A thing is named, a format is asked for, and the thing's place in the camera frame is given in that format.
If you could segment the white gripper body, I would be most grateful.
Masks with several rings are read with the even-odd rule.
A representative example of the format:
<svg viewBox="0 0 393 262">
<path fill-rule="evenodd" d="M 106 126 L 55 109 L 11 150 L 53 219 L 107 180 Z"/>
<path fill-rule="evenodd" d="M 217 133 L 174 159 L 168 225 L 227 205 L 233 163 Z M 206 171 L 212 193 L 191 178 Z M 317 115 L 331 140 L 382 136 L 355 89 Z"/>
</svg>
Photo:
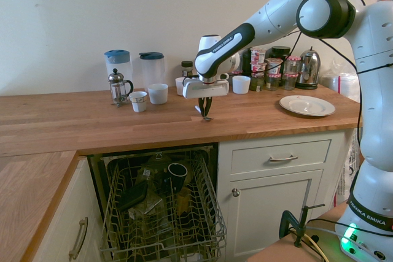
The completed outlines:
<svg viewBox="0 0 393 262">
<path fill-rule="evenodd" d="M 218 80 L 212 84 L 206 84 L 198 79 L 186 79 L 182 95 L 186 99 L 208 98 L 225 96 L 229 91 L 227 80 Z"/>
</svg>

